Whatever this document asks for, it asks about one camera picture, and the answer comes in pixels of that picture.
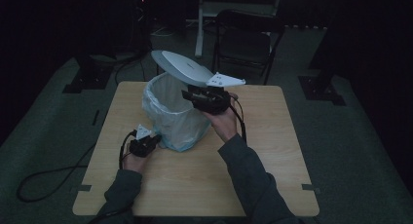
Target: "wooden table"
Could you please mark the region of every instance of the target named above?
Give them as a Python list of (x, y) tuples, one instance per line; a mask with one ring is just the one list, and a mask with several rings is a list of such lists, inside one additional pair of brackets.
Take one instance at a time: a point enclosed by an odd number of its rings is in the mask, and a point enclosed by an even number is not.
[[(138, 124), (152, 129), (141, 108), (144, 82), (119, 85), (73, 206), (77, 215), (95, 215), (104, 204), (103, 193), (118, 169), (120, 146)], [(238, 86), (249, 147), (277, 180), (278, 189), (297, 216), (316, 216), (314, 191), (303, 190), (311, 180), (301, 153), (282, 89), (275, 86)], [(157, 149), (144, 172), (133, 213), (140, 216), (244, 216), (226, 165), (216, 152), (222, 141), (213, 129), (188, 151)]]

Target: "person's left hand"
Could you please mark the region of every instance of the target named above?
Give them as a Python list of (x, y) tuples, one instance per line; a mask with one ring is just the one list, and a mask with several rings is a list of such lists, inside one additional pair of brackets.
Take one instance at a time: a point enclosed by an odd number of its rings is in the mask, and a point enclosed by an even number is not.
[(152, 151), (148, 156), (146, 156), (146, 158), (140, 158), (130, 153), (128, 146), (128, 152), (124, 155), (124, 160), (122, 161), (124, 169), (132, 170), (138, 173), (143, 173), (145, 166), (152, 154), (154, 153), (154, 151)]

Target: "clear plastic bag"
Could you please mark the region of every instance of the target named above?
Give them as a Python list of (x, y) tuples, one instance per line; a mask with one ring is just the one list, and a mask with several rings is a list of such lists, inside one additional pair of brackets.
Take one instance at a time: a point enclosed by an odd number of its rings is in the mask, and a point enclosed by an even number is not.
[(161, 147), (182, 152), (193, 147), (210, 127), (210, 121), (182, 97), (187, 86), (163, 73), (148, 82), (143, 90), (142, 108), (162, 136)]

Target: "cable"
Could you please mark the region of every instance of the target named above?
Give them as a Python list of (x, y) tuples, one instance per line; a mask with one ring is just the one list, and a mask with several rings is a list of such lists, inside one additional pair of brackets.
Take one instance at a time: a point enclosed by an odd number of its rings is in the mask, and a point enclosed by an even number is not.
[(146, 81), (145, 68), (143, 67), (142, 60), (139, 63), (140, 63), (140, 67), (142, 67), (143, 81)]
[(230, 105), (230, 108), (232, 109), (232, 111), (234, 112), (234, 114), (237, 116), (238, 120), (240, 121), (240, 125), (241, 125), (241, 135), (243, 140), (246, 143), (246, 129), (245, 129), (245, 122), (244, 122), (244, 111), (243, 111), (243, 107), (241, 106), (240, 102), (238, 101), (237, 98), (234, 98), (233, 96), (231, 96), (240, 106), (241, 109), (241, 116), (238, 114), (237, 110), (235, 109), (234, 106)]
[(124, 157), (122, 157), (122, 161), (123, 161), (129, 154), (131, 154), (131, 152), (125, 154)]
[(124, 151), (125, 151), (125, 145), (127, 144), (127, 140), (130, 136), (136, 135), (136, 133), (137, 133), (137, 130), (133, 130), (129, 132), (127, 136), (125, 137), (124, 142), (121, 145), (121, 150), (119, 152), (119, 169), (124, 168), (124, 166), (122, 165), (122, 161), (124, 160)]
[(317, 224), (321, 224), (321, 223), (319, 222), (319, 219), (318, 219), (318, 218), (313, 217), (313, 219), (316, 221)]
[(194, 23), (196, 23), (196, 22), (195, 22), (195, 21), (191, 21), (191, 22), (189, 22), (188, 24), (186, 24), (185, 27), (190, 27), (190, 26), (192, 26), (192, 24), (194, 24)]
[(174, 32), (172, 32), (172, 33), (170, 33), (170, 34), (165, 34), (165, 35), (157, 34), (158, 32), (161, 32), (161, 31), (163, 31), (163, 30), (165, 30), (165, 29), (168, 29), (168, 28), (167, 28), (167, 27), (161, 27), (160, 29), (152, 32), (152, 33), (151, 33), (151, 36), (169, 37), (169, 36), (175, 34)]
[[(80, 163), (81, 163), (82, 160), (88, 155), (88, 153), (91, 152), (91, 150), (92, 150), (94, 147), (95, 147), (95, 144), (93, 144), (93, 145), (82, 155), (82, 157), (81, 157), (80, 160), (76, 163), (75, 166), (66, 167), (66, 168), (51, 169), (51, 170), (46, 170), (46, 171), (41, 171), (41, 172), (35, 172), (35, 173), (32, 173), (32, 174), (28, 175), (27, 177), (24, 178), (24, 180), (21, 181), (21, 183), (20, 183), (20, 185), (19, 185), (19, 187), (18, 187), (18, 189), (17, 189), (17, 191), (16, 191), (16, 196), (18, 197), (18, 199), (19, 199), (20, 201), (22, 201), (22, 202), (24, 202), (24, 203), (40, 202), (40, 201), (48, 198), (49, 196), (51, 196), (52, 194), (54, 194), (54, 193), (64, 184), (64, 182), (66, 182), (66, 180), (69, 178), (69, 176), (73, 173), (73, 171), (74, 171), (76, 168), (86, 168), (86, 167), (87, 167), (87, 166), (80, 166)], [(52, 192), (46, 194), (45, 196), (39, 197), (39, 198), (34, 198), (34, 199), (29, 199), (29, 198), (24, 197), (24, 196), (21, 194), (21, 191), (23, 190), (23, 187), (26, 185), (26, 183), (27, 183), (30, 179), (32, 179), (32, 178), (34, 178), (34, 177), (36, 177), (36, 176), (38, 176), (38, 175), (42, 175), (42, 174), (46, 174), (46, 173), (51, 173), (51, 172), (63, 171), (63, 170), (67, 170), (67, 169), (71, 169), (71, 171), (70, 171), (70, 172), (64, 177), (64, 179), (56, 186), (56, 188), (55, 188), (54, 190), (52, 190)]]
[(118, 81), (118, 74), (119, 74), (119, 72), (120, 72), (125, 66), (129, 65), (130, 63), (131, 63), (131, 61), (125, 62), (125, 63), (122, 64), (122, 65), (119, 67), (119, 69), (116, 71), (116, 74), (115, 74), (115, 83), (116, 83), (116, 86), (119, 85), (119, 81)]
[(95, 217), (94, 219), (92, 219), (90, 222), (88, 222), (88, 224), (94, 224), (94, 223), (97, 223), (97, 222), (99, 222), (99, 221), (101, 221), (105, 218), (109, 218), (109, 217), (114, 216), (114, 215), (122, 214), (122, 213), (128, 211), (131, 208), (132, 205), (133, 205), (133, 203), (131, 203), (131, 204), (125, 206), (125, 207), (119, 208), (118, 210), (115, 210), (115, 211), (105, 212), (105, 213)]

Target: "gray sweater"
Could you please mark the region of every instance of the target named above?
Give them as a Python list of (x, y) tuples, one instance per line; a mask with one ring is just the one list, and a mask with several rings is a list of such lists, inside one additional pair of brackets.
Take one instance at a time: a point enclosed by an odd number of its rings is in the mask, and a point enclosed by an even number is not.
[[(251, 223), (302, 223), (286, 206), (274, 176), (265, 171), (258, 155), (238, 134), (228, 140), (218, 153), (227, 164), (237, 196)], [(141, 179), (140, 173), (119, 169), (115, 181), (105, 193), (106, 204), (97, 216), (131, 205), (140, 192)], [(131, 207), (97, 223), (132, 224)]]

